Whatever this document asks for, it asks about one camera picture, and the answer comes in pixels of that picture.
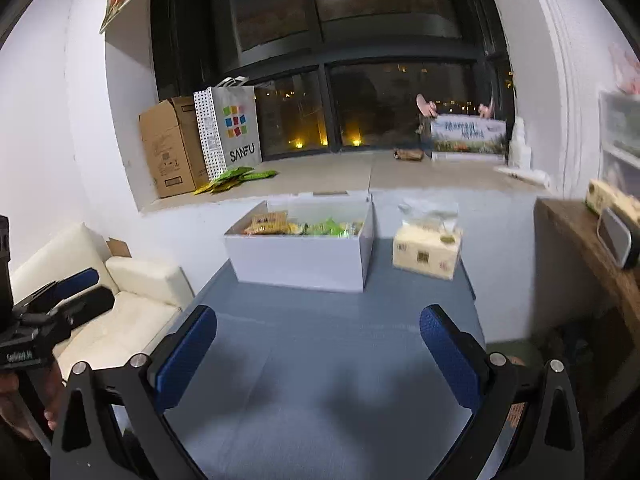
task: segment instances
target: shopping bag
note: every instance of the shopping bag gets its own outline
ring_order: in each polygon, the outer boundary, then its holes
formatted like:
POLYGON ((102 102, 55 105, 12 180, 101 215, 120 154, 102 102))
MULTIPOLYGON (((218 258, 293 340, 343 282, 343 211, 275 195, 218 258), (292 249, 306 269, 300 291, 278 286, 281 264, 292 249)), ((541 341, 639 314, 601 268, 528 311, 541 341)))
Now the shopping bag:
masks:
POLYGON ((213 180, 238 166, 262 162, 254 87, 226 78, 193 95, 207 174, 213 180))

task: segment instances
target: white box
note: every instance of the white box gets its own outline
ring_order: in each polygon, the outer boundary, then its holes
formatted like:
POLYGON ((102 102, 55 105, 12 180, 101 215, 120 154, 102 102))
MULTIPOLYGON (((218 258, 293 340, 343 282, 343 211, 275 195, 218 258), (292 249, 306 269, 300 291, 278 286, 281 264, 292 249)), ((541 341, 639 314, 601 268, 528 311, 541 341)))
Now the white box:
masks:
POLYGON ((362 292, 373 238, 370 196, 311 196, 259 203, 225 233, 225 246, 240 282, 362 292), (364 225, 350 238, 242 234, 253 215, 273 211, 300 223, 333 218, 364 225))

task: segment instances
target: colorful logo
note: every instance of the colorful logo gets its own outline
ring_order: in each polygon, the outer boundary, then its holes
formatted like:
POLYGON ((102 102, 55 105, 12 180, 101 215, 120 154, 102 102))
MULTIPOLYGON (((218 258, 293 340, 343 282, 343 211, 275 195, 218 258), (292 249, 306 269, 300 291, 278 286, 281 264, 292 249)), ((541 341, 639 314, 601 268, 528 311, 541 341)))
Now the colorful logo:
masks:
POLYGON ((226 134, 229 139, 246 133, 246 117, 243 106, 225 106, 222 111, 225 114, 226 134))

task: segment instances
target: wooden shelf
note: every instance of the wooden shelf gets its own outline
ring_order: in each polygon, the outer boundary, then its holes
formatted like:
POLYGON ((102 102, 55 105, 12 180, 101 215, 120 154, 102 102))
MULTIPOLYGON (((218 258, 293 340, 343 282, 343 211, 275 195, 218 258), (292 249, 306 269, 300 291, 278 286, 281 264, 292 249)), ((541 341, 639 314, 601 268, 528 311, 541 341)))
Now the wooden shelf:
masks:
POLYGON ((594 276, 615 299, 629 332, 640 348, 640 289, 638 270, 620 270, 605 252, 596 228, 597 216, 584 202, 538 199, 536 220, 548 219, 578 249, 594 276))

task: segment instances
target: plastic bag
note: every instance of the plastic bag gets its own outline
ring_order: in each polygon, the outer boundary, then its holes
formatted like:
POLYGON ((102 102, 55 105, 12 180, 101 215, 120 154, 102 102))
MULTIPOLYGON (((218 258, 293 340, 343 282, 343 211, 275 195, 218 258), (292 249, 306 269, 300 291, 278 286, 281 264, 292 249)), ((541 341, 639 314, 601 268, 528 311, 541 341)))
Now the plastic bag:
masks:
POLYGON ((402 212, 402 224, 423 229, 452 233, 458 224, 456 202, 436 203, 430 200, 406 198, 398 208, 402 212))

